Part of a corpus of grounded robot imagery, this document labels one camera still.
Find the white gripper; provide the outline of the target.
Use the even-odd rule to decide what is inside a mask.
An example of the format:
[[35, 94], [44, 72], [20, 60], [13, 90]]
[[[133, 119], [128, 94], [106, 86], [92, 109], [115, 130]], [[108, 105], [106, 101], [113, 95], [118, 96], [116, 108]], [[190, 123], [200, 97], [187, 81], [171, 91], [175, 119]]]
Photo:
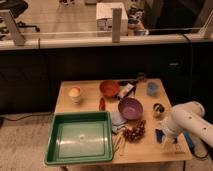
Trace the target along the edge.
[[177, 141], [176, 125], [172, 120], [164, 119], [162, 121], [162, 131], [165, 134], [162, 148], [166, 152], [173, 152], [175, 150], [175, 143]]

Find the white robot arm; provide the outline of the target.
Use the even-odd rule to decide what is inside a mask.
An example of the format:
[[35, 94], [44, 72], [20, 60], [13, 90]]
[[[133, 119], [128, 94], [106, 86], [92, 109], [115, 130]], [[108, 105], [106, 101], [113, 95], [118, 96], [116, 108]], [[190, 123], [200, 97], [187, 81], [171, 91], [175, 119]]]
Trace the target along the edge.
[[170, 114], [161, 121], [166, 137], [177, 138], [183, 131], [189, 131], [213, 148], [213, 124], [204, 119], [205, 109], [197, 101], [174, 105]]

